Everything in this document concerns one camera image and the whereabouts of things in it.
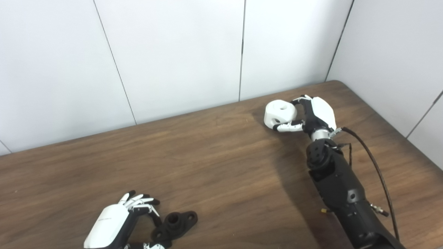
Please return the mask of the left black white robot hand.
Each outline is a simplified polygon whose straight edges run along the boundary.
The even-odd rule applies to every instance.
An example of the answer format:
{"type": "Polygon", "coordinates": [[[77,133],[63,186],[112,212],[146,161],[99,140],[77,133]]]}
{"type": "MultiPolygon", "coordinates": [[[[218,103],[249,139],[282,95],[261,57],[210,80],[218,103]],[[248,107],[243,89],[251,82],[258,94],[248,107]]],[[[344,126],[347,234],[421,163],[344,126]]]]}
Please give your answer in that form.
{"type": "Polygon", "coordinates": [[[162,224],[155,205],[160,201],[149,194],[131,190],[116,204],[103,209],[84,241],[84,249],[169,249],[172,242],[129,243],[139,216],[150,216],[155,226],[162,224]]]}

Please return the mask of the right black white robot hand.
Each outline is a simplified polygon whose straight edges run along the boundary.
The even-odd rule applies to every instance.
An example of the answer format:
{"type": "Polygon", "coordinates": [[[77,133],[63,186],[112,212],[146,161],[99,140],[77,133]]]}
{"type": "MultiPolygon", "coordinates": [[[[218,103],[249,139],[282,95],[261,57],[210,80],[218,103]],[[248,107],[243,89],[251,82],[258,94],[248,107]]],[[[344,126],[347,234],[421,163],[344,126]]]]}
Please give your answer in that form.
{"type": "Polygon", "coordinates": [[[318,96],[271,101],[265,109],[264,123],[276,132],[304,132],[311,141],[331,139],[341,131],[334,110],[318,96]]]}

